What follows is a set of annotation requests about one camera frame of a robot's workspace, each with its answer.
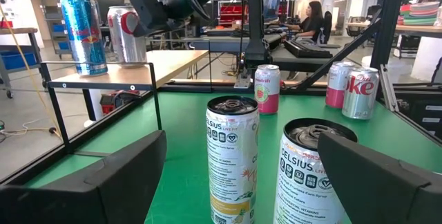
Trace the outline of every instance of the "red bull can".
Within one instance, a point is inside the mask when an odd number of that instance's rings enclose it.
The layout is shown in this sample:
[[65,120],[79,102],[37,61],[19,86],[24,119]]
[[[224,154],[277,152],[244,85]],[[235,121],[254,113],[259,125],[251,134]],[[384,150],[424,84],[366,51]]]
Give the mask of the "red bull can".
[[76,64],[78,74],[91,76],[107,73],[97,2],[60,0],[60,5],[74,61],[94,63]]
[[[139,23],[138,15],[133,6],[113,6],[108,11],[110,38],[118,62],[147,62],[146,40],[134,37],[133,31]],[[140,65],[122,64],[122,68],[134,68]]]
[[353,62],[334,62],[331,65],[325,96],[327,106],[338,109],[343,107],[345,87],[347,86],[348,74],[352,68],[354,68]]
[[343,115],[349,118],[372,118],[379,74],[375,68],[353,68],[345,89]]

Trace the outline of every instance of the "coke logo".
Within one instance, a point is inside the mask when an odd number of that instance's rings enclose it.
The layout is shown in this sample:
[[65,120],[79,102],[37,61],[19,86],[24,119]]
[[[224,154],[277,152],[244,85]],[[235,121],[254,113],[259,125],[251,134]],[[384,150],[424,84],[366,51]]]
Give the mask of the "coke logo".
[[127,34],[133,35],[137,24],[138,16],[134,12],[126,12],[122,15],[122,29]]
[[358,75],[357,77],[354,76],[350,77],[350,80],[347,82],[347,88],[345,90],[348,91],[349,93],[355,93],[359,95],[370,95],[373,93],[373,88],[374,88],[374,83],[370,81],[369,77],[364,75]]

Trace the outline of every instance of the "black hair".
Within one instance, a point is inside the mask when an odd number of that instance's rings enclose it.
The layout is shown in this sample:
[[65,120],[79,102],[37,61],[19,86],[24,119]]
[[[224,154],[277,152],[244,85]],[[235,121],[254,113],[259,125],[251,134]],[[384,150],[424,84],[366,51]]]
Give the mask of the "black hair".
[[324,18],[323,17],[323,7],[321,6],[319,1],[312,1],[309,3],[309,6],[311,8],[311,18]]

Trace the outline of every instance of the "diet coke can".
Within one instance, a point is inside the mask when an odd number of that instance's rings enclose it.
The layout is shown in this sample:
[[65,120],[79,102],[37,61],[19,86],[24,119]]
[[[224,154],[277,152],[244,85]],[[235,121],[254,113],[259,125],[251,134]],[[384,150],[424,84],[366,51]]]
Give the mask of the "diet coke can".
[[375,68],[353,68],[345,89],[343,115],[369,120],[373,114],[379,74]]
[[[110,38],[118,62],[147,62],[146,40],[144,37],[134,37],[133,31],[138,25],[138,15],[133,6],[109,7],[108,24]],[[140,65],[122,65],[123,68],[133,68]]]
[[334,62],[329,70],[327,94],[325,104],[341,109],[344,104],[345,87],[347,86],[348,74],[354,68],[353,62]]
[[276,113],[281,73],[276,65],[259,65],[255,72],[255,99],[260,113]]

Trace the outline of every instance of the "can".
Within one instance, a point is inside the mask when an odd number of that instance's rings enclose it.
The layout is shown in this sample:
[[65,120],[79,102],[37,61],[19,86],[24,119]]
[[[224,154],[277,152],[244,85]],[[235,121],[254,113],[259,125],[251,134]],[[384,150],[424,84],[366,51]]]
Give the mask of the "can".
[[97,2],[60,0],[60,5],[74,61],[94,63],[76,64],[77,73],[82,76],[107,73]]
[[259,65],[255,72],[255,99],[260,113],[276,113],[279,105],[281,73],[276,65]]
[[343,115],[360,120],[372,118],[378,85],[377,69],[353,68],[345,89]]
[[357,142],[353,131],[328,120],[287,123],[280,143],[273,224],[336,224],[344,217],[317,151],[322,132]]
[[115,54],[117,54],[117,39],[113,39],[112,36],[117,36],[117,33],[115,33],[114,24],[113,24],[113,17],[115,14],[116,9],[114,7],[109,7],[108,11],[108,27],[109,27],[109,33],[110,33],[110,42],[112,43],[112,49]]
[[[133,31],[139,24],[138,14],[133,6],[109,7],[108,24],[110,38],[118,62],[147,62],[146,40],[144,37],[134,37]],[[134,68],[144,64],[122,64],[122,68]]]
[[344,104],[348,74],[354,68],[353,62],[334,62],[329,70],[325,104],[341,109]]
[[211,218],[216,224],[252,224],[258,168],[258,103],[224,96],[207,104]]

